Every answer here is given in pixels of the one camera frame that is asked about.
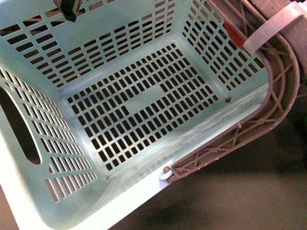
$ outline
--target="grey floor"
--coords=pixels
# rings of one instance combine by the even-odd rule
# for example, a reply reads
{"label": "grey floor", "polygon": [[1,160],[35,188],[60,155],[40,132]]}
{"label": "grey floor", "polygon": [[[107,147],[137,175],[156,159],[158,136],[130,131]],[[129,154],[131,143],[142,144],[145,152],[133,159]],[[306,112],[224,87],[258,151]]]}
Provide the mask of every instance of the grey floor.
{"label": "grey floor", "polygon": [[[176,181],[111,230],[307,230],[306,140],[297,99],[272,132]],[[18,229],[0,189],[0,229]]]}

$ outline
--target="brown plastic bracket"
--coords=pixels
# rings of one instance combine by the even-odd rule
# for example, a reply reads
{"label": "brown plastic bracket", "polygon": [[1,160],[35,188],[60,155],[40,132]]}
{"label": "brown plastic bracket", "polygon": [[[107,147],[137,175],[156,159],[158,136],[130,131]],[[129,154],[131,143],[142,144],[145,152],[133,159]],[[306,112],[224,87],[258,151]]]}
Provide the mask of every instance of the brown plastic bracket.
{"label": "brown plastic bracket", "polygon": [[[244,41],[267,21],[248,0],[209,2]],[[238,124],[175,162],[171,168],[174,175],[167,180],[169,183],[264,135],[285,118],[296,99],[299,87],[296,56],[280,34],[265,43],[257,54],[262,58],[269,73],[269,89],[264,103]]]}

